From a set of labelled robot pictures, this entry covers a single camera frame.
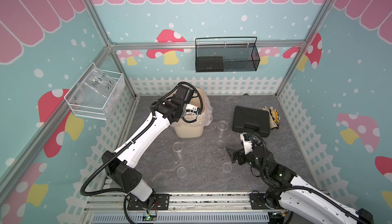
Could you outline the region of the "clear plastic jar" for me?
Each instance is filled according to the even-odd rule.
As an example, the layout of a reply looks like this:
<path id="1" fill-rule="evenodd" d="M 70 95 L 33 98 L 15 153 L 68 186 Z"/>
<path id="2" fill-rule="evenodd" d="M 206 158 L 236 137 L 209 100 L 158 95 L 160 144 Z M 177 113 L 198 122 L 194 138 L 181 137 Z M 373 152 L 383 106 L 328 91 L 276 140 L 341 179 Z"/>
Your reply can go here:
<path id="1" fill-rule="evenodd" d="M 173 144 L 173 152 L 174 152 L 174 158 L 175 162 L 177 164 L 182 164 L 183 162 L 183 143 L 181 142 L 175 142 Z"/>
<path id="2" fill-rule="evenodd" d="M 228 122 L 227 121 L 219 121 L 216 125 L 217 138 L 223 139 L 227 130 L 228 130 Z"/>

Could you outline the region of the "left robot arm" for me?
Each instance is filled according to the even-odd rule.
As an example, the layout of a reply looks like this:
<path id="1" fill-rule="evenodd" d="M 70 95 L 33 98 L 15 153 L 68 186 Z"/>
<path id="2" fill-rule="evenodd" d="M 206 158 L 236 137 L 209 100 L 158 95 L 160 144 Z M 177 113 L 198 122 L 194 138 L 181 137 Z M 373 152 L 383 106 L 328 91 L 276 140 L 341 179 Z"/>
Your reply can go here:
<path id="1" fill-rule="evenodd" d="M 186 115 L 199 117 L 203 111 L 203 104 L 192 105 L 192 99 L 203 100 L 200 92 L 190 83 L 179 82 L 168 94 L 149 105 L 150 114 L 136 132 L 114 152 L 106 151 L 102 155 L 102 165 L 93 172 L 82 184 L 82 196 L 94 196 L 107 192 L 121 192 L 125 197 L 137 198 L 141 205 L 149 210 L 156 202 L 155 191 L 135 168 L 152 142 L 171 124 L 178 121 L 190 123 Z M 92 180 L 105 171 L 117 185 L 96 191 L 87 191 Z"/>

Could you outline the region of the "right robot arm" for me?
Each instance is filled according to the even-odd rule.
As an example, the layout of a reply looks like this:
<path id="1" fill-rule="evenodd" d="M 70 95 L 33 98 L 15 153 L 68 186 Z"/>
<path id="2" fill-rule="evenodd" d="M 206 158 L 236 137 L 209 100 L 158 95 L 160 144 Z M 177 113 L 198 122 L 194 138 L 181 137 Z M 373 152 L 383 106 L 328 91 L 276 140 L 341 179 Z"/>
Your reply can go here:
<path id="1" fill-rule="evenodd" d="M 373 215 L 365 210 L 348 207 L 317 188 L 297 173 L 275 161 L 262 137 L 254 133 L 240 135 L 243 148 L 226 151 L 232 163 L 247 164 L 259 172 L 268 189 L 263 195 L 266 206 L 296 213 L 315 224 L 372 224 Z"/>

